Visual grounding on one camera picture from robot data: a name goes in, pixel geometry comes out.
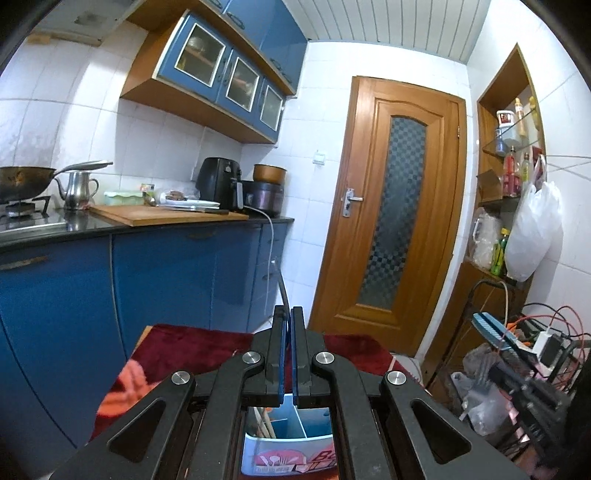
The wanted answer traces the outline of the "wooden chopstick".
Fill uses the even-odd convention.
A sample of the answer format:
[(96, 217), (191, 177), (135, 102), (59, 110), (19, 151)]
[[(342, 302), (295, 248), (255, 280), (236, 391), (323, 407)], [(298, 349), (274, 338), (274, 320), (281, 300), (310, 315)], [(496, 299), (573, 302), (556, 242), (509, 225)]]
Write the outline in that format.
[(276, 438), (276, 434), (273, 430), (273, 425), (271, 425), (270, 423), (270, 417), (269, 414), (267, 414), (266, 409), (264, 409), (263, 407), (257, 407), (256, 414), (259, 415), (259, 419), (257, 420), (257, 422), (259, 422), (259, 429), (260, 431), (262, 431), (263, 437)]

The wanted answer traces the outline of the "steel table knife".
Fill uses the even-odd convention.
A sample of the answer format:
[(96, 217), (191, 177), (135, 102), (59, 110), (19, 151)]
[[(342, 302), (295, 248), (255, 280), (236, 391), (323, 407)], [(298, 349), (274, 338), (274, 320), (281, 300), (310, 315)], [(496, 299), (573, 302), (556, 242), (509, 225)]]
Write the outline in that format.
[(284, 317), (287, 320), (290, 320), (290, 303), (288, 303), (287, 287), (286, 284), (284, 284), (283, 273), (280, 271), (280, 264), (277, 263), (276, 259), (273, 259), (271, 260), (271, 265), (273, 265), (273, 271), (274, 274), (276, 274), (277, 278), (277, 285), (280, 289), (280, 297), (281, 303), (283, 304)]

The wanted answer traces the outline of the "blue kitchen cabinet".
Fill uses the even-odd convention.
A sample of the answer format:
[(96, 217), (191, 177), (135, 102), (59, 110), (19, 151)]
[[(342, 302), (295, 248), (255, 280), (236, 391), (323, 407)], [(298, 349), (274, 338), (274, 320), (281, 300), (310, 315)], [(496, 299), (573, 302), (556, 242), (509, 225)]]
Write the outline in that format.
[(143, 329), (250, 332), (270, 317), (289, 218), (1, 230), (1, 443), (29, 478), (84, 446)]

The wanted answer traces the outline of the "clear plastic bag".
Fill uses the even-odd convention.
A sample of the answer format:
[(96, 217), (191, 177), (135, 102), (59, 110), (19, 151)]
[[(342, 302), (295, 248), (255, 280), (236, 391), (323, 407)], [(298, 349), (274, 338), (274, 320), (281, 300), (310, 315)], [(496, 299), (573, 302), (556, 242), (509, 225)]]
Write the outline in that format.
[(481, 344), (465, 355), (462, 361), (463, 370), (451, 374), (452, 383), (461, 400), (462, 413), (460, 419), (469, 419), (475, 432), (483, 437), (495, 434), (509, 420), (509, 401), (490, 378), (492, 387), (488, 398), (480, 405), (472, 408), (468, 413), (463, 409), (463, 400), (472, 386), (476, 370), (483, 357), (490, 353), (496, 357), (494, 363), (496, 364), (500, 360), (499, 355), (492, 350), (489, 344)]

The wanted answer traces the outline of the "short steel fork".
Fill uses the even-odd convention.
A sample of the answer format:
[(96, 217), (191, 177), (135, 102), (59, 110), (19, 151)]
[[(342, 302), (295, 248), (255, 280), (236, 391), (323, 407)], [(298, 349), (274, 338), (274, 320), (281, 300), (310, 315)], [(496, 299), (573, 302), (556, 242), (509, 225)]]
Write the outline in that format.
[(469, 388), (463, 400), (463, 409), (466, 413), (483, 403), (488, 398), (492, 387), (492, 382), (489, 379), (489, 371), (495, 362), (496, 357), (492, 353), (483, 357), (476, 370), (472, 386)]

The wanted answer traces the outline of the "light blue utensil box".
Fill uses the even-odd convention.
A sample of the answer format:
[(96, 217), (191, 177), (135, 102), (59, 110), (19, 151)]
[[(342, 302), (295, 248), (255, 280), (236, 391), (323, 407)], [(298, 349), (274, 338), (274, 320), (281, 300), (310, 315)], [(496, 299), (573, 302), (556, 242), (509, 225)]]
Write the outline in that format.
[(293, 396), (277, 407), (264, 408), (276, 438), (263, 437), (256, 408), (249, 408), (242, 451), (242, 474), (290, 476), (335, 468), (337, 455), (328, 408), (300, 409)]

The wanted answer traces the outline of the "red and peach blanket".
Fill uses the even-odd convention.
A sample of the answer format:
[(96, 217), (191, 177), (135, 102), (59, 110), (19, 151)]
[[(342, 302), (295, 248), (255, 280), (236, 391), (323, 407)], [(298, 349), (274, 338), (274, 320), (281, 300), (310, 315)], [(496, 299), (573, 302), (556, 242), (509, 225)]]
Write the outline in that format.
[[(325, 334), (329, 351), (345, 357), (360, 371), (384, 375), (406, 369), (368, 335)], [(226, 360), (243, 353), (252, 334), (157, 324), (145, 328), (130, 359), (100, 403), (91, 434), (100, 435), (171, 373), (185, 370), (200, 375), (216, 370)]]

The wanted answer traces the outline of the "wooden door with glass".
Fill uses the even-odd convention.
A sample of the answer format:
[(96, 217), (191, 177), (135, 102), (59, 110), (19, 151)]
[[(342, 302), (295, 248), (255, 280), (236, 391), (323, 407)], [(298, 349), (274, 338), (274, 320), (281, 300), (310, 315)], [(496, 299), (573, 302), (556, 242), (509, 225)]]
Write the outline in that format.
[[(453, 257), (466, 174), (463, 99), (356, 76), (310, 326), (416, 354)], [(342, 217), (346, 189), (351, 217)]]

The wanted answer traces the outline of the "rice cooker pot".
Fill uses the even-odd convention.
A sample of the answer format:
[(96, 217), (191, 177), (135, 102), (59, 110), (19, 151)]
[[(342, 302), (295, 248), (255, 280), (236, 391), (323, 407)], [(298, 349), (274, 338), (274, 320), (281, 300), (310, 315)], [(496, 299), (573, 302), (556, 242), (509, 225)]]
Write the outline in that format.
[(283, 209), (287, 170), (267, 164), (253, 167), (252, 179), (242, 182), (243, 203), (274, 218)]

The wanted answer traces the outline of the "black air fryer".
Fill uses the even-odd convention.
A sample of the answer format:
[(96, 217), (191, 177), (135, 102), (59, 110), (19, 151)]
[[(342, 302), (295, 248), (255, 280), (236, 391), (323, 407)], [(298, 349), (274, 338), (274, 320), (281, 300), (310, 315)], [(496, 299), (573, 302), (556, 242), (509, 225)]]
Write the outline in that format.
[(236, 184), (240, 181), (242, 170), (238, 161), (207, 157), (200, 166), (195, 186), (202, 200), (216, 202), (221, 209), (236, 210)]

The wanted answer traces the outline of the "wooden cutting board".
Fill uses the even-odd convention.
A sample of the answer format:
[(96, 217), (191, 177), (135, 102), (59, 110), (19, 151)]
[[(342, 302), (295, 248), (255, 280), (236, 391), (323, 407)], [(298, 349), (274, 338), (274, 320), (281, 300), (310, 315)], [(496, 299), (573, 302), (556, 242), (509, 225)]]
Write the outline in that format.
[(249, 220), (249, 216), (235, 212), (228, 214), (201, 213), (151, 206), (92, 205), (89, 207), (89, 211), (129, 227)]

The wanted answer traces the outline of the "white plastic bag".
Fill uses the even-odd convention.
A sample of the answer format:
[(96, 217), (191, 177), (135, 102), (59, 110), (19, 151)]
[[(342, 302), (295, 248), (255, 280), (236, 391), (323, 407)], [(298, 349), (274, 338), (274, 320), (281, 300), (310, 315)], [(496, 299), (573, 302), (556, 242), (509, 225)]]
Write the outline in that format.
[(510, 278), (528, 280), (548, 252), (562, 225), (562, 196), (554, 182), (544, 182), (539, 190), (530, 184), (515, 213), (505, 250)]

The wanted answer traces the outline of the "steel kettle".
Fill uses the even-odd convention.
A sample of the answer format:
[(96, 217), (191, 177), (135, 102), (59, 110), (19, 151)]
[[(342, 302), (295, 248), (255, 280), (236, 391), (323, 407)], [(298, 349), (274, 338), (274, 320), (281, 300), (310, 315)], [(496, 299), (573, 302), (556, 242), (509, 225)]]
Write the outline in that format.
[(71, 171), (65, 187), (57, 177), (54, 181), (57, 183), (58, 193), (63, 201), (63, 209), (66, 211), (88, 209), (100, 187), (99, 181), (91, 178), (89, 171), (83, 170)]

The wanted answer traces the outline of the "black wok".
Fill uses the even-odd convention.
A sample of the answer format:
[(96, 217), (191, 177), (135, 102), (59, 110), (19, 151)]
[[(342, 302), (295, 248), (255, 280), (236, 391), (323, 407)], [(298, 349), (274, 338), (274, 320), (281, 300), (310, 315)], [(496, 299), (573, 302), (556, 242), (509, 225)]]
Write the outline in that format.
[(52, 179), (61, 173), (92, 171), (112, 164), (112, 161), (82, 162), (59, 170), (37, 166), (3, 166), (0, 168), (0, 203), (4, 205), (37, 198)]

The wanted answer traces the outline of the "blue upper wall cabinet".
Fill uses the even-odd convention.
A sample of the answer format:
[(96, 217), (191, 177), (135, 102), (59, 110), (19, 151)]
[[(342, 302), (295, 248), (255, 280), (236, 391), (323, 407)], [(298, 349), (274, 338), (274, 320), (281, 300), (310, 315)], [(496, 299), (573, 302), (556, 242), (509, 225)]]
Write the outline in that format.
[(123, 99), (240, 143), (276, 143), (308, 46), (283, 2), (146, 1), (130, 21), (148, 35)]

